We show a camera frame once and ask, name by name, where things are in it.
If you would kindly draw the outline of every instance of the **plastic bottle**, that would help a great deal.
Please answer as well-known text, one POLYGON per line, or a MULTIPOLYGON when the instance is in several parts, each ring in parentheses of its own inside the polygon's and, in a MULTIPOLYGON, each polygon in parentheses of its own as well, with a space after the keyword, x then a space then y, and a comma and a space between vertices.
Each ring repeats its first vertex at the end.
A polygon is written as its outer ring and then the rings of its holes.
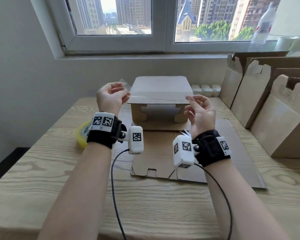
POLYGON ((271 2, 268 10, 262 15, 258 26, 254 32, 248 52, 261 52, 267 41, 268 35, 276 20, 276 7, 271 2))

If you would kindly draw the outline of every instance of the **tape roll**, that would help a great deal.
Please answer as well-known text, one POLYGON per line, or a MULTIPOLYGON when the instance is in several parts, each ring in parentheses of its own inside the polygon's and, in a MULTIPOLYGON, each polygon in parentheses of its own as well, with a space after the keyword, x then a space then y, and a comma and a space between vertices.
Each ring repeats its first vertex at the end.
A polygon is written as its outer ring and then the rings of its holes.
POLYGON ((82 147, 83 149, 85 149, 88 144, 87 138, 88 138, 88 128, 90 124, 91 124, 91 120, 80 125, 79 128, 75 131, 75 138, 77 139, 80 147, 82 147))

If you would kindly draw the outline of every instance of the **wooden table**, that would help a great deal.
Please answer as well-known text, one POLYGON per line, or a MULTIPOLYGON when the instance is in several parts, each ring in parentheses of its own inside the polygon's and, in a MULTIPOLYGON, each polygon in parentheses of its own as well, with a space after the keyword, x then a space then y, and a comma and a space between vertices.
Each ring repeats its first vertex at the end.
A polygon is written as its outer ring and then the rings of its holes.
MULTIPOLYGON (((258 196, 291 239, 300 240, 300 159, 272 159, 219 98, 211 99, 217 117, 228 118, 264 178, 268 190, 258 196)), ((36 239, 42 223, 82 149, 75 130, 97 110, 95 98, 76 102, 0 180, 0 240, 36 239)), ((131 124, 130 106, 119 114, 131 124)), ((127 148, 117 143, 112 158, 127 148)), ((116 162, 114 186, 128 239, 219 239, 208 187, 204 184, 139 178, 130 175, 132 156, 116 162)), ((99 238, 122 239, 111 194, 111 182, 99 238)))

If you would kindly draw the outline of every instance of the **cable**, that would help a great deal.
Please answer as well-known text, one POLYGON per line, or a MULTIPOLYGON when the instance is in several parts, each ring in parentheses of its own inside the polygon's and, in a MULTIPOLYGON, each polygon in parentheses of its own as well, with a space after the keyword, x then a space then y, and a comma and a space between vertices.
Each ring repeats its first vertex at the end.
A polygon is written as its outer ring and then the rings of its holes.
POLYGON ((124 240, 127 240, 126 238, 126 235, 124 234, 124 228, 122 227, 122 224, 121 224, 121 221, 120 221, 120 217, 119 217, 119 213, 118 213, 118 209, 117 209, 117 203, 116 203, 116 197, 115 197, 115 188, 113 186, 113 166, 117 160, 117 158, 124 152, 127 152, 129 149, 126 149, 122 152, 120 152, 116 158, 113 160, 113 163, 112 163, 112 166, 111 166, 111 187, 112 187, 112 198, 113 198, 113 204, 114 204, 114 210, 115 210, 115 214, 117 216, 117 219, 118 219, 118 223, 119 223, 119 226, 120 226, 120 230, 121 230, 121 233, 122 233, 122 236, 123 236, 123 239, 124 240))
POLYGON ((229 213, 230 213, 230 230, 229 230, 227 240, 230 240, 231 234, 232 234, 232 211, 231 211, 231 207, 230 207, 230 203, 228 201, 228 198, 227 198, 225 192, 223 191, 223 189, 221 188, 220 184, 218 183, 218 181, 207 170, 205 170, 202 166, 200 166, 199 164, 196 164, 196 163, 195 163, 195 165, 197 165, 199 168, 202 168, 216 182, 216 184, 218 185, 219 189, 221 190, 221 192, 224 196, 225 201, 227 202, 227 205, 228 205, 228 208, 229 208, 229 213))
MULTIPOLYGON (((121 221, 120 221, 120 217, 119 217, 119 213, 118 213, 118 209, 117 209, 117 203, 116 203, 116 197, 115 197, 115 188, 114 188, 114 184, 113 184, 113 168, 114 168, 114 165, 115 165, 115 162, 116 162, 117 158, 122 153, 127 152, 128 150, 129 149, 126 149, 126 150, 120 152, 116 156, 116 158, 113 160, 113 163, 111 165, 111 188, 112 188, 112 198, 113 198, 114 210, 115 210, 115 214, 117 216, 118 223, 119 223, 119 226, 120 226, 120 230, 121 230, 121 233, 122 233, 122 236, 123 236, 124 240, 127 240, 127 238, 126 238, 126 235, 124 233, 124 228, 122 227, 122 224, 121 224, 121 221)), ((195 163, 195 165, 198 166, 199 168, 202 168, 216 182, 216 184, 218 185, 219 189, 221 190, 221 192, 222 192, 222 194, 224 196, 225 201, 227 202, 227 205, 228 205, 228 208, 229 208, 229 213, 230 213, 230 230, 229 230, 229 234, 228 234, 227 240, 230 240, 231 234, 232 234, 232 225, 233 225, 232 221, 233 220, 232 220, 232 211, 231 211, 231 207, 230 207, 230 203, 228 201, 228 198, 227 198, 225 192, 223 191, 223 189, 221 188, 220 184, 218 183, 218 181, 207 170, 205 170, 202 166, 200 166, 199 164, 196 164, 196 163, 195 163)))

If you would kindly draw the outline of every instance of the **window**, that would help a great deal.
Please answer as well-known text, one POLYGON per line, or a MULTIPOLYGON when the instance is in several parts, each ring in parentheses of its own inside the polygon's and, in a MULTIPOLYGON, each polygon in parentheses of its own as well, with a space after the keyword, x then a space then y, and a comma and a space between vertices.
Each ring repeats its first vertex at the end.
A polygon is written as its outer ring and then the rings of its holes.
POLYGON ((250 0, 248 5, 247 0, 48 1, 66 50, 79 53, 244 52, 269 3, 273 1, 276 7, 280 3, 280 0, 250 0))

